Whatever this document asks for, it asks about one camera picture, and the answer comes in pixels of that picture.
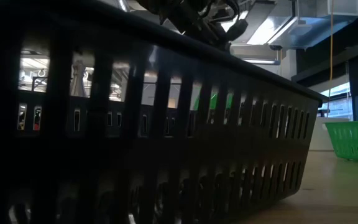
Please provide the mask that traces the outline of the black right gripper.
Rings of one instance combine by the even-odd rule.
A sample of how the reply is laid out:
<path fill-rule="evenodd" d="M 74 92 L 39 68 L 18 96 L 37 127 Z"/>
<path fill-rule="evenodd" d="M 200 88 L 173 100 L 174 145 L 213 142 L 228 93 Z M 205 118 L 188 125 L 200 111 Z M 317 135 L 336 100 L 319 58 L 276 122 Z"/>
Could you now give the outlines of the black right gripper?
<path fill-rule="evenodd" d="M 225 1 L 154 1 L 154 14 L 160 23 L 170 21 L 177 30 L 222 51 L 229 50 L 229 40 L 222 22 L 229 20 Z"/>

